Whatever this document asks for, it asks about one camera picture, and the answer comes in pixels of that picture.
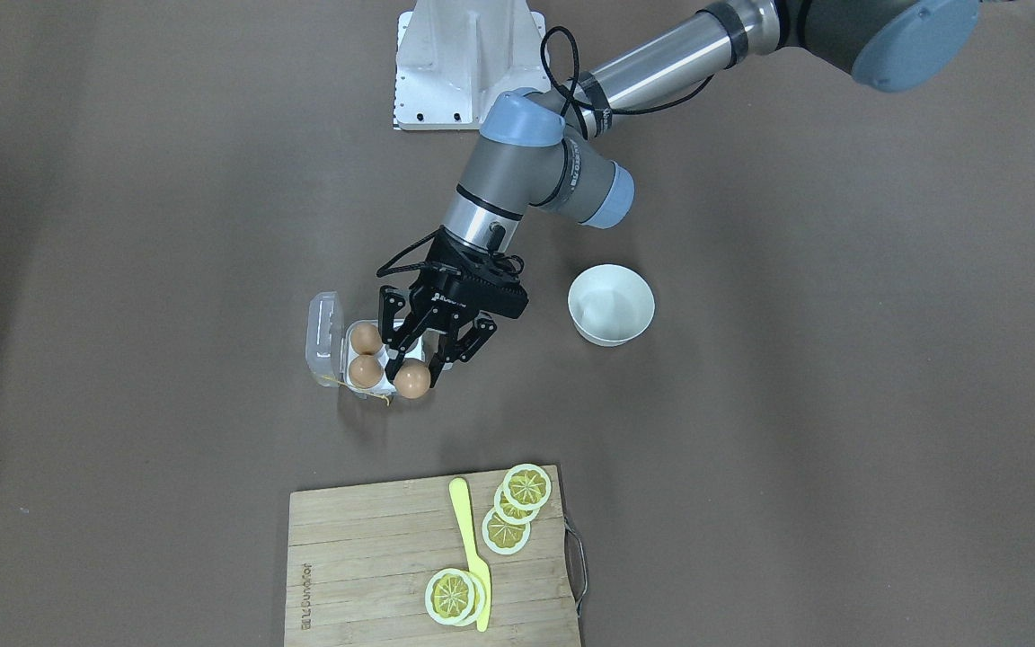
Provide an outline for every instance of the knife handle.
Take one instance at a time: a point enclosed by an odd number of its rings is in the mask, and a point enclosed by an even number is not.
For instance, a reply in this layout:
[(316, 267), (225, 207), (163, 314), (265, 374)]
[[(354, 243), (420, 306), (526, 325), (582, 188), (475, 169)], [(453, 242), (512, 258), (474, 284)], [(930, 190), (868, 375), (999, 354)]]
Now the knife handle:
[(457, 517), (461, 545), (466, 549), (466, 560), (469, 560), (471, 556), (477, 556), (477, 543), (473, 540), (473, 508), (469, 505), (469, 484), (461, 476), (449, 481), (449, 502), (452, 503), (452, 512)]

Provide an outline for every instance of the yellow string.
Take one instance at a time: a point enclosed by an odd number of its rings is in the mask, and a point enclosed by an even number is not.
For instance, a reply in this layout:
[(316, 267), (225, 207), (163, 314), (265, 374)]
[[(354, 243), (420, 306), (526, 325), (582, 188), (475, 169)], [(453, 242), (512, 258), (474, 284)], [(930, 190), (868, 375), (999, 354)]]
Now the yellow string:
[(385, 401), (385, 405), (386, 406), (390, 406), (390, 396), (387, 396), (387, 394), (382, 394), (382, 393), (379, 393), (379, 392), (374, 392), (374, 391), (372, 391), (369, 389), (363, 389), (363, 388), (361, 388), (361, 386), (348, 385), (345, 382), (343, 382), (342, 380), (337, 380), (336, 378), (332, 378), (332, 377), (329, 377), (329, 376), (319, 376), (319, 377), (323, 378), (323, 380), (328, 380), (330, 382), (333, 382), (333, 384), (336, 384), (336, 385), (339, 385), (339, 386), (346, 386), (346, 388), (348, 388), (348, 389), (354, 389), (357, 392), (362, 392), (362, 393), (365, 393), (365, 394), (371, 394), (374, 398), (378, 398), (378, 399), (384, 400)]

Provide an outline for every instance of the white bracket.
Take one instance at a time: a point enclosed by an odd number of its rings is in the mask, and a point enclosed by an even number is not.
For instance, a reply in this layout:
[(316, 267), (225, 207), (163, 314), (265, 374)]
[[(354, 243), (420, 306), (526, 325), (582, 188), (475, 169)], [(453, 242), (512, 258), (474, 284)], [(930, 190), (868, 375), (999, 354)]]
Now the white bracket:
[(501, 92), (549, 90), (543, 33), (526, 0), (418, 0), (398, 17), (393, 126), (476, 130)]

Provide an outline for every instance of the lime slice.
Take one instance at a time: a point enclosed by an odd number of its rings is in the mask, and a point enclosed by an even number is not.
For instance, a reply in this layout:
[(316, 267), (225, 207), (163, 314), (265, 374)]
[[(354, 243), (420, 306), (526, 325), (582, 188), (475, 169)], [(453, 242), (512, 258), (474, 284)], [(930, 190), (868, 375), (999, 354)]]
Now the lime slice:
[(541, 510), (541, 508), (521, 510), (506, 496), (505, 489), (498, 487), (497, 491), (494, 491), (494, 511), (498, 513), (498, 519), (501, 519), (506, 524), (514, 524), (515, 526), (529, 524), (537, 517), (538, 510)]
[(466, 575), (473, 581), (473, 614), (466, 616), (464, 621), (455, 623), (454, 626), (469, 626), (476, 623), (477, 616), (480, 616), (481, 611), (485, 609), (485, 584), (474, 574), (466, 572)]
[(529, 524), (506, 524), (496, 508), (481, 520), (481, 539), (498, 555), (513, 555), (529, 541)]
[(425, 613), (436, 623), (460, 623), (473, 613), (473, 579), (465, 570), (443, 568), (425, 586)]
[(522, 463), (509, 468), (501, 489), (513, 507), (534, 511), (550, 500), (550, 474), (534, 464)]

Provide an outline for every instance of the brown egg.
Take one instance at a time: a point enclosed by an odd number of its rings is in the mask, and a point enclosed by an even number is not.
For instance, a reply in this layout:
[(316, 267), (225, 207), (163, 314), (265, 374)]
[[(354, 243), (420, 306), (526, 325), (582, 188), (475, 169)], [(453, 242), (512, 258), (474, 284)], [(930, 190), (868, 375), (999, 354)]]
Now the brown egg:
[(358, 355), (350, 362), (350, 384), (361, 389), (374, 388), (382, 381), (382, 364), (373, 355)]
[(431, 390), (431, 370), (418, 359), (407, 359), (393, 378), (393, 388), (398, 389), (402, 398), (418, 400)]
[(359, 323), (350, 332), (350, 348), (358, 355), (377, 355), (382, 350), (382, 335), (373, 323)]

